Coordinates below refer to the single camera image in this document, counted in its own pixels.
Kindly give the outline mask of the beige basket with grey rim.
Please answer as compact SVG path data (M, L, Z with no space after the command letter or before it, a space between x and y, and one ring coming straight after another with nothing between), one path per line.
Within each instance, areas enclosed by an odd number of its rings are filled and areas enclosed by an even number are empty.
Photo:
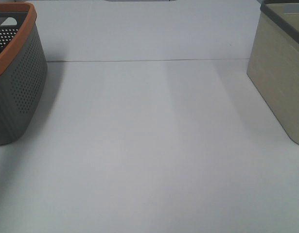
M264 0L246 71L299 145L299 0Z

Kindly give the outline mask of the grey basket with orange rim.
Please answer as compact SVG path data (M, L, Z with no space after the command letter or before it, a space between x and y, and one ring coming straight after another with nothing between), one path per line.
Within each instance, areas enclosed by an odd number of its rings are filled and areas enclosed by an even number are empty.
M36 10L28 2L0 2L0 146L23 136L38 106L48 66L36 26Z

